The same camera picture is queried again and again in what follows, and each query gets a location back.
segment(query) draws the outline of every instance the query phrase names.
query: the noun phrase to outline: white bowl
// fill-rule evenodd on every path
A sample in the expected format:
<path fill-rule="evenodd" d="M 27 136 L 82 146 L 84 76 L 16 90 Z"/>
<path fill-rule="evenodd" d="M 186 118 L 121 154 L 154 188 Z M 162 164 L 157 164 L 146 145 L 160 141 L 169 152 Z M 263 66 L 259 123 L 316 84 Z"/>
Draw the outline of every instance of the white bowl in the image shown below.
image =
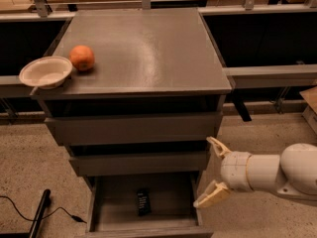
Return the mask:
<path fill-rule="evenodd" d="M 36 59 L 25 65 L 19 78 L 29 86 L 42 89 L 53 89 L 65 81 L 72 71 L 69 59 L 63 57 L 45 57 Z"/>

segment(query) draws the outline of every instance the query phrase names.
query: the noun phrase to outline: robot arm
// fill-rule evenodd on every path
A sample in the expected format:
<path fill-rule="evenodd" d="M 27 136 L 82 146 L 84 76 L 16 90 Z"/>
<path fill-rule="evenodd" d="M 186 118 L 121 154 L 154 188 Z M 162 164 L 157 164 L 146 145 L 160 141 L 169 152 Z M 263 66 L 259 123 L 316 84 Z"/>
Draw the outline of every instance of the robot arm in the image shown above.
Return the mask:
<path fill-rule="evenodd" d="M 295 144 L 281 155 L 232 152 L 214 138 L 207 138 L 222 159 L 223 182 L 212 181 L 194 202 L 208 207 L 227 198 L 230 191 L 267 191 L 288 199 L 317 200 L 317 147 Z"/>

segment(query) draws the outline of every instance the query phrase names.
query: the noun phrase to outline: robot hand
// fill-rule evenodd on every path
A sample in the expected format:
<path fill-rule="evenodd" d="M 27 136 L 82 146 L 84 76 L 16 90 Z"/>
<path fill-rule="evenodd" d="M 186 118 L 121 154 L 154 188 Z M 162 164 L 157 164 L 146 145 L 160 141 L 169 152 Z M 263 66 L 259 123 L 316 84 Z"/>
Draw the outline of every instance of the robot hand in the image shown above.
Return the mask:
<path fill-rule="evenodd" d="M 281 155 L 252 155 L 232 152 L 215 138 L 207 141 L 222 159 L 223 182 L 213 180 L 194 202 L 208 207 L 237 192 L 267 191 L 287 199 L 317 201 L 317 147 L 295 144 Z"/>

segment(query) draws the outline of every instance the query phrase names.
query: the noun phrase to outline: floor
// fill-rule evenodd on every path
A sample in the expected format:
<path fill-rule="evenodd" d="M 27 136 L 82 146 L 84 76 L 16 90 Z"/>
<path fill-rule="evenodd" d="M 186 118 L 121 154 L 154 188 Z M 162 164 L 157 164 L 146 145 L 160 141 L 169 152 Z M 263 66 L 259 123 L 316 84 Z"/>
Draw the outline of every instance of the floor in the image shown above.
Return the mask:
<path fill-rule="evenodd" d="M 62 206 L 86 220 L 90 192 L 71 169 L 66 150 L 56 145 L 42 118 L 37 117 L 23 117 L 14 125 L 8 125 L 6 117 L 0 120 L 0 195 L 10 196 L 21 212 L 32 218 L 43 191 L 49 188 L 52 205 L 47 212 Z M 243 122 L 238 115 L 226 115 L 218 139 L 231 150 L 253 154 L 280 154 L 294 143 L 317 145 L 316 134 L 300 112 L 254 112 L 252 118 L 252 122 Z M 199 191 L 219 176 L 217 171 L 219 162 L 212 158 Z M 298 204 L 264 192 L 233 193 L 202 210 L 202 215 L 215 238 L 316 237 L 315 206 L 317 203 Z M 30 225 L 8 200 L 0 198 L 1 233 L 27 231 Z M 38 237 L 70 238 L 84 232 L 85 224 L 59 210 L 44 220 Z"/>

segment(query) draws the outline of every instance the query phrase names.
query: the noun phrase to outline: black cable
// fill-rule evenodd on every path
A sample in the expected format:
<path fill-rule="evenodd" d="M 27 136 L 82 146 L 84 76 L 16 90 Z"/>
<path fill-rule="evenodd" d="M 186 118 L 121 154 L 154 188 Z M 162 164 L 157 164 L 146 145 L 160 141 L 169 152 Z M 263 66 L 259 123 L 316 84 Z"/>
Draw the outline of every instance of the black cable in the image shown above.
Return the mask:
<path fill-rule="evenodd" d="M 0 198 L 6 198 L 8 199 L 13 207 L 16 209 L 16 211 L 18 212 L 18 214 L 20 215 L 20 217 L 22 217 L 23 219 L 27 220 L 27 221 L 36 221 L 36 219 L 30 219 L 30 218 L 26 218 L 25 216 L 23 216 L 23 214 L 19 211 L 19 209 L 17 208 L 16 204 L 14 203 L 14 201 L 9 197 L 9 196 L 5 196 L 5 195 L 0 195 Z M 82 223 L 86 223 L 86 221 L 82 220 L 80 217 L 75 216 L 75 215 L 71 215 L 67 210 L 65 210 L 63 207 L 58 207 L 56 210 L 54 210 L 53 212 L 51 212 L 50 214 L 48 214 L 47 216 L 43 217 L 42 219 L 46 219 L 48 217 L 51 217 L 54 213 L 56 213 L 59 209 L 62 209 L 65 213 L 67 213 L 73 220 L 75 220 L 76 222 L 82 222 Z"/>

